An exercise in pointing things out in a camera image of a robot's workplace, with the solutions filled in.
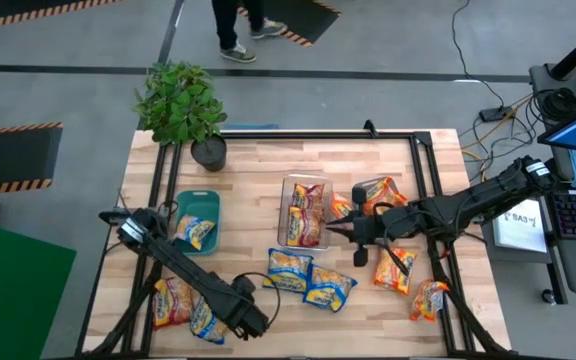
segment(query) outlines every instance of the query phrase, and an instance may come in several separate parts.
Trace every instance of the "sneaker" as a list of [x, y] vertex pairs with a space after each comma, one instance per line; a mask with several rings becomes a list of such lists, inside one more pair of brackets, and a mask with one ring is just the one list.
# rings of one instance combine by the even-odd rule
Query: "sneaker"
[[257, 60], [255, 53], [250, 50], [246, 50], [246, 48], [241, 46], [239, 42], [237, 42], [237, 45], [230, 50], [221, 50], [221, 57], [244, 64]]
[[281, 35], [286, 29], [288, 29], [288, 27], [284, 23], [264, 19], [264, 27], [259, 31], [250, 31], [250, 36], [255, 40], [259, 40], [266, 36]]

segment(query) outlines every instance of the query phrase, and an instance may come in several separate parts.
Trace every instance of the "clear plastic container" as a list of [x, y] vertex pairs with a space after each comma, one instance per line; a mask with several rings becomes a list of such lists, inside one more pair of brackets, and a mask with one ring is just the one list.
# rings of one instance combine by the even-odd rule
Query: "clear plastic container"
[[332, 182], [330, 179], [323, 176], [316, 175], [300, 175], [291, 174], [284, 178], [283, 187], [281, 189], [281, 207], [279, 209], [279, 227], [277, 230], [277, 243], [289, 249], [298, 250], [325, 250], [330, 245], [330, 231], [325, 229], [325, 224], [321, 224], [321, 237], [319, 245], [316, 247], [302, 247], [302, 246], [289, 246], [287, 244], [288, 238], [288, 208], [292, 202], [292, 194], [295, 189], [295, 184], [305, 186], [323, 184], [324, 185], [324, 220], [328, 222], [332, 220]]

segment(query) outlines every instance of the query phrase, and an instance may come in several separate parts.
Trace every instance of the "wooden table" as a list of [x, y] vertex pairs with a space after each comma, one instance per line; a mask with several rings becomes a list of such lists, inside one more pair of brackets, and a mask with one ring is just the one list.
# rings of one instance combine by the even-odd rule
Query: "wooden table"
[[[456, 131], [430, 131], [444, 193], [462, 190], [468, 186], [468, 178]], [[149, 133], [135, 134], [122, 187], [129, 207], [147, 204], [157, 150]], [[424, 168], [427, 168], [423, 150], [421, 155]], [[168, 164], [165, 169], [160, 191], [162, 200]], [[194, 258], [197, 263], [207, 271], [216, 271], [226, 281], [246, 271], [265, 272], [268, 248], [278, 247], [282, 179], [294, 173], [327, 176], [333, 182], [334, 191], [347, 196], [353, 184], [389, 175], [410, 200], [419, 196], [407, 141], [229, 140], [227, 165], [219, 173], [205, 172], [193, 161], [190, 149], [184, 147], [177, 192], [211, 189], [219, 193], [222, 203], [219, 249], [212, 256]], [[428, 173], [425, 179], [432, 194]], [[481, 233], [478, 226], [471, 226], [469, 231]], [[111, 238], [109, 244], [116, 241]], [[366, 267], [353, 267], [352, 255], [356, 246], [334, 234], [331, 247], [315, 254], [315, 263], [359, 281], [340, 312], [303, 304], [300, 295], [282, 292], [279, 316], [261, 338], [244, 342], [228, 334], [226, 344], [219, 346], [193, 337], [188, 325], [184, 324], [155, 332], [150, 354], [176, 357], [445, 355], [439, 321], [408, 319], [412, 293], [421, 281], [432, 277], [426, 240], [417, 236], [397, 240], [397, 244], [419, 255], [413, 268], [413, 291], [409, 296], [372, 284], [376, 249], [369, 250], [370, 260]], [[508, 348], [506, 326], [484, 245], [465, 237], [455, 246], [469, 306], [492, 336]], [[98, 345], [126, 309], [135, 261], [136, 255], [125, 247], [115, 248], [106, 256], [84, 349]], [[172, 273], [165, 269], [164, 277], [168, 276]], [[261, 279], [252, 280], [259, 287]], [[258, 288], [254, 296], [262, 311], [268, 315], [274, 312], [274, 290]], [[454, 308], [451, 316], [458, 347], [463, 348]], [[137, 321], [137, 344], [137, 339], [141, 339], [143, 318], [140, 316]]]

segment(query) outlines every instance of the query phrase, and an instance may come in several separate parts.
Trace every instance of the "teal tray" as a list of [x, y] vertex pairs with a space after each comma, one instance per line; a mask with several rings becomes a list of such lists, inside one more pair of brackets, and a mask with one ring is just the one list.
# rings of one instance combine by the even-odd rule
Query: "teal tray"
[[189, 243], [175, 239], [173, 245], [177, 250], [188, 256], [211, 255], [217, 250], [219, 245], [219, 194], [210, 190], [188, 190], [177, 195], [177, 221], [175, 222], [175, 232], [179, 225], [179, 220], [184, 215], [192, 215], [203, 220], [212, 221], [215, 227], [206, 235], [201, 250], [195, 249]]

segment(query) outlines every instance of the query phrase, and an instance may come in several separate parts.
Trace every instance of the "black pants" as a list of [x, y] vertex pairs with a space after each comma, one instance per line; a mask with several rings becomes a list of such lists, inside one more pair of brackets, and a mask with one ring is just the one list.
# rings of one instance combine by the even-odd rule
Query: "black pants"
[[[242, 0], [248, 10], [250, 29], [259, 31], [264, 26], [264, 3], [263, 0]], [[217, 35], [219, 46], [224, 50], [235, 47], [237, 33], [235, 33], [235, 20], [237, 20], [238, 0], [212, 0], [212, 9], [215, 11], [217, 21]]]

